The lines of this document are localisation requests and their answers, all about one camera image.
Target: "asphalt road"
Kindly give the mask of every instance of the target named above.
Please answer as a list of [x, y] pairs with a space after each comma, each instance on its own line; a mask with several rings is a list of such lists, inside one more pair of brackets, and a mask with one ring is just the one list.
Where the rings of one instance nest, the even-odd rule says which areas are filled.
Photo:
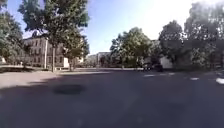
[[[216, 73], [0, 74], [1, 128], [223, 128]], [[55, 86], [82, 85], [77, 95]]]

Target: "facade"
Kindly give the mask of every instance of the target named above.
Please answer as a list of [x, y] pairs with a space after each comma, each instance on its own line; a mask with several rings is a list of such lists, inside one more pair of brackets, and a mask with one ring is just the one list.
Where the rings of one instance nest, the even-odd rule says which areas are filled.
[[[52, 63], [52, 45], [45, 38], [24, 39], [26, 45], [31, 46], [30, 53], [21, 51], [17, 60], [27, 62], [28, 65], [47, 68]], [[55, 49], [55, 67], [69, 67], [68, 59], [63, 56], [63, 45]]]
[[90, 66], [100, 67], [100, 58], [102, 56], [106, 56], [109, 54], [110, 54], [110, 52], [99, 52], [94, 55], [89, 55], [86, 58], [86, 63], [87, 63], [87, 65], [90, 65]]

